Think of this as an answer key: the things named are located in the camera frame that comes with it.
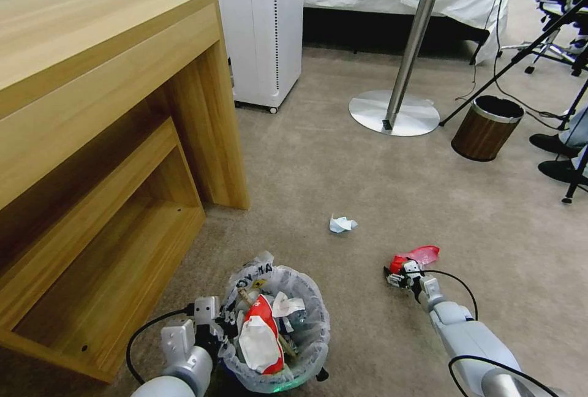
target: ventilation slot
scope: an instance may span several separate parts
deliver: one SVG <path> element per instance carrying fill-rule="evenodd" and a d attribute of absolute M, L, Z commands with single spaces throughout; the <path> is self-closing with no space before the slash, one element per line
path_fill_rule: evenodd
<path fill-rule="evenodd" d="M 276 49 L 276 91 L 280 89 L 279 54 L 277 44 L 277 0 L 274 0 L 274 40 Z"/>

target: robotic arm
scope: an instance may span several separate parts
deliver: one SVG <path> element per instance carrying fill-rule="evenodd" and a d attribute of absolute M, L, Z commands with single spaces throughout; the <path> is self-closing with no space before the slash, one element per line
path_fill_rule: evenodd
<path fill-rule="evenodd" d="M 408 260 L 398 273 L 388 268 L 384 272 L 389 284 L 414 293 L 451 357 L 450 365 L 456 365 L 473 393 L 482 397 L 566 396 L 522 373 L 506 345 L 466 307 L 446 300 L 438 280 L 425 274 L 416 261 Z M 221 317 L 218 297 L 196 299 L 194 322 L 189 319 L 161 331 L 167 363 L 162 375 L 141 385 L 132 397 L 203 397 L 222 343 L 234 336 L 234 313 Z"/>
<path fill-rule="evenodd" d="M 141 385 L 131 397 L 204 396 L 226 339 L 225 331 L 231 333 L 230 328 L 236 328 L 230 317 L 221 319 L 219 304 L 217 296 L 198 298 L 194 301 L 194 321 L 188 319 L 161 330 L 166 367 L 160 377 Z"/>
<path fill-rule="evenodd" d="M 389 284 L 414 293 L 472 392 L 483 397 L 565 396 L 561 390 L 548 392 L 536 380 L 524 378 L 526 374 L 517 374 L 521 367 L 506 345 L 466 307 L 445 299 L 438 280 L 425 274 L 416 261 L 405 262 L 398 274 L 386 267 L 384 272 Z"/>

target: plastic bag liner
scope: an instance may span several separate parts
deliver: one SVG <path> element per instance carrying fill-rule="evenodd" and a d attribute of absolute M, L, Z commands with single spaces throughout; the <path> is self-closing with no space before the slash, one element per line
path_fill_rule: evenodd
<path fill-rule="evenodd" d="M 296 360 L 286 357 L 286 365 L 279 373 L 263 375 L 240 362 L 235 347 L 228 343 L 219 352 L 219 358 L 225 367 L 249 391 L 264 394 L 286 391 L 314 378 L 325 364 L 331 337 L 329 313 L 316 283 L 309 276 L 290 267 L 274 266 L 273 256 L 265 252 L 231 276 L 223 307 L 229 307 L 233 303 L 237 288 L 250 286 L 260 287 L 262 291 L 274 296 L 282 291 L 288 297 L 304 300 L 306 320 L 292 333 L 299 354 Z"/>

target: small trash bin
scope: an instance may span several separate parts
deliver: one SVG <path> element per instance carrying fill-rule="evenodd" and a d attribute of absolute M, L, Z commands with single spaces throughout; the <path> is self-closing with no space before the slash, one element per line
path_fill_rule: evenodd
<path fill-rule="evenodd" d="M 300 352 L 296 360 L 286 364 L 281 372 L 262 375 L 241 362 L 235 347 L 227 343 L 219 352 L 219 358 L 226 369 L 249 391 L 264 394 L 295 388 L 314 377 L 319 381 L 326 379 L 325 375 L 328 375 L 322 368 L 329 352 L 331 322 L 316 283 L 306 274 L 293 268 L 273 265 L 273 256 L 264 252 L 231 276 L 223 307 L 231 303 L 236 295 L 236 288 L 245 284 L 262 285 L 263 290 L 273 295 L 281 291 L 289 297 L 304 300 L 306 320 L 303 326 L 293 333 Z"/>
<path fill-rule="evenodd" d="M 525 111 L 517 103 L 493 96 L 476 98 L 451 147 L 474 161 L 492 161 L 519 124 Z"/>

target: tripod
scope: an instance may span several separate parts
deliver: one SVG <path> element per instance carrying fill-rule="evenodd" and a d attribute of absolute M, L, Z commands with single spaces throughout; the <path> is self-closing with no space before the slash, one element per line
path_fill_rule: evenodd
<path fill-rule="evenodd" d="M 545 27 L 545 31 L 542 35 L 537 37 L 528 47 L 522 49 L 521 51 L 517 52 L 517 54 L 511 59 L 510 63 L 502 68 L 495 76 L 493 76 L 490 80 L 488 80 L 474 95 L 468 98 L 463 104 L 461 104 L 455 111 L 453 111 L 449 116 L 439 122 L 440 126 L 444 126 L 451 118 L 455 117 L 459 112 L 461 112 L 468 104 L 470 104 L 476 97 L 478 97 L 482 92 L 488 89 L 494 82 L 496 82 L 500 77 L 502 77 L 509 69 L 511 69 L 514 65 L 524 59 L 527 55 L 533 53 L 534 49 L 537 48 L 542 41 L 547 39 L 551 34 L 555 31 L 560 29 L 563 25 L 571 23 L 575 17 L 575 15 L 580 11 L 585 5 L 588 4 L 588 0 L 580 0 L 576 5 L 573 6 L 568 12 L 563 14 L 560 18 L 556 21 L 550 22 L 550 24 Z"/>
<path fill-rule="evenodd" d="M 584 94 L 586 93 L 587 90 L 588 90 L 588 79 L 584 82 L 584 86 L 582 86 L 582 89 L 580 89 L 580 92 L 576 96 L 576 99 L 571 104 L 570 109 L 568 109 L 568 112 L 565 115 L 564 119 L 562 120 L 562 124 L 558 127 L 558 130 L 565 129 L 565 125 L 568 123 L 571 116 L 576 112 L 576 107 L 580 103 L 580 100 L 582 99 L 582 97 L 584 97 Z M 583 117 L 586 115 L 586 112 L 587 111 L 584 111 L 580 120 L 578 120 L 578 123 L 576 124 L 574 129 L 571 131 L 570 137 L 573 135 L 574 130 L 576 129 L 578 124 L 582 121 Z M 580 158 L 578 168 L 574 172 L 570 186 L 568 187 L 568 191 L 566 192 L 565 197 L 562 199 L 562 203 L 564 203 L 564 204 L 571 204 L 572 203 L 572 198 L 574 196 L 574 193 L 576 192 L 576 189 L 580 185 L 580 181 L 582 180 L 582 176 L 584 174 L 584 169 L 586 168 L 587 162 L 588 162 L 588 148 L 586 148 L 586 150 L 584 151 L 584 154 L 582 155 L 582 158 Z"/>

